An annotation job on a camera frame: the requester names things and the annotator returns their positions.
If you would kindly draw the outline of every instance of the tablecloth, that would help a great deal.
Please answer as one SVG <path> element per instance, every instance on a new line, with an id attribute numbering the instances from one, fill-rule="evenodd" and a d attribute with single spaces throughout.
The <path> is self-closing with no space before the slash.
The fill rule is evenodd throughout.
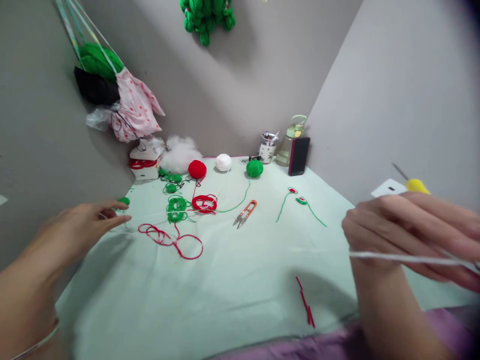
<path id="1" fill-rule="evenodd" d="M 234 158 L 230 172 L 204 160 L 207 174 L 197 195 L 214 194 L 218 210 L 236 206 L 249 185 L 246 166 Z M 310 169 L 290 177 L 271 163 L 251 179 L 246 200 L 226 213 L 190 214 L 178 223 L 181 235 L 199 237 L 203 254 L 180 258 L 173 246 L 159 246 L 140 224 L 171 234 L 165 183 L 138 181 L 126 196 L 132 220 L 107 235 L 89 252 L 57 302 L 60 330 L 75 359 L 200 360 L 272 339 L 303 337 L 336 329 L 357 314 L 357 300 L 341 222 L 352 204 Z M 287 197 L 298 190 L 307 206 Z M 180 190 L 191 200 L 195 185 Z M 237 229 L 235 217 L 250 200 L 258 205 Z M 200 244 L 183 238 L 186 256 Z M 321 252 L 310 253 L 308 250 Z M 407 271 L 423 309 L 472 303 L 473 295 L 453 284 L 436 283 Z M 303 285 L 316 329 L 296 281 Z"/>

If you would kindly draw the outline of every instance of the gray wall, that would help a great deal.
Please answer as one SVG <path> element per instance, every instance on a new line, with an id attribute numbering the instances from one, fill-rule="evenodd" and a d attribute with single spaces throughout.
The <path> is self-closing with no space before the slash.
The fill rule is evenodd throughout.
<path id="1" fill-rule="evenodd" d="M 362 0 L 235 0 L 236 27 L 204 48 L 177 0 L 83 0 L 125 62 L 156 94 L 163 135 L 205 156 L 253 154 L 260 133 L 308 114 Z"/>
<path id="2" fill-rule="evenodd" d="M 51 0 L 0 1 L 0 270 L 61 209 L 123 196 L 127 146 L 87 128 L 76 56 Z"/>
<path id="3" fill-rule="evenodd" d="M 363 2 L 309 117 L 309 166 L 351 202 L 395 162 L 480 211 L 479 41 L 453 4 Z"/>

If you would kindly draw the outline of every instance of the hand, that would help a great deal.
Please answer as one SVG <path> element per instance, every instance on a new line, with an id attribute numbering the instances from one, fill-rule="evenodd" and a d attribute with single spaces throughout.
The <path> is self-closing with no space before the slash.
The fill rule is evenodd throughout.
<path id="1" fill-rule="evenodd" d="M 361 202 L 347 211 L 342 228 L 353 251 L 480 262 L 480 216 L 434 196 L 406 192 Z M 383 267 L 396 262 L 374 260 Z M 432 280 L 452 281 L 480 292 L 480 276 L 464 266 L 404 263 Z"/>
<path id="2" fill-rule="evenodd" d="M 106 232 L 128 222 L 131 216 L 117 216 L 112 210 L 128 208 L 112 200 L 63 210 L 40 227 L 23 254 L 41 254 L 44 262 L 63 268 L 82 259 Z"/>

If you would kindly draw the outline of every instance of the purple clothing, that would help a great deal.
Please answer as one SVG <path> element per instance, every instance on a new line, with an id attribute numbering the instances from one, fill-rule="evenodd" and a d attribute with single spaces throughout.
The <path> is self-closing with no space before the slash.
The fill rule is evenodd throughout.
<path id="1" fill-rule="evenodd" d="M 459 357 L 469 351 L 473 334 L 446 309 L 426 312 L 428 321 L 443 343 Z M 244 350 L 233 351 L 215 360 L 360 360 L 372 359 L 358 322 L 326 335 L 300 340 L 270 342 Z"/>

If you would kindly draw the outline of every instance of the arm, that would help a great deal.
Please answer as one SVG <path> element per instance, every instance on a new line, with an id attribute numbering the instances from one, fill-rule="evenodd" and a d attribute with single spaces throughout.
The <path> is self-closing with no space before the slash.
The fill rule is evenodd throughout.
<path id="1" fill-rule="evenodd" d="M 110 229 L 130 220 L 116 201 L 79 205 L 51 219 L 21 256 L 0 273 L 0 359 L 11 359 L 56 327 L 54 289 L 63 270 L 84 257 Z M 99 213 L 108 219 L 99 219 Z M 35 359 L 64 358 L 56 334 Z"/>
<path id="2" fill-rule="evenodd" d="M 342 227 L 353 251 L 480 259 L 480 224 L 471 211 L 433 196 L 407 193 L 361 203 L 349 210 Z M 351 258 L 360 322 L 378 359 L 451 359 L 430 327 L 397 262 Z M 479 277 L 462 266 L 405 264 L 436 281 L 453 281 L 479 291 Z"/>

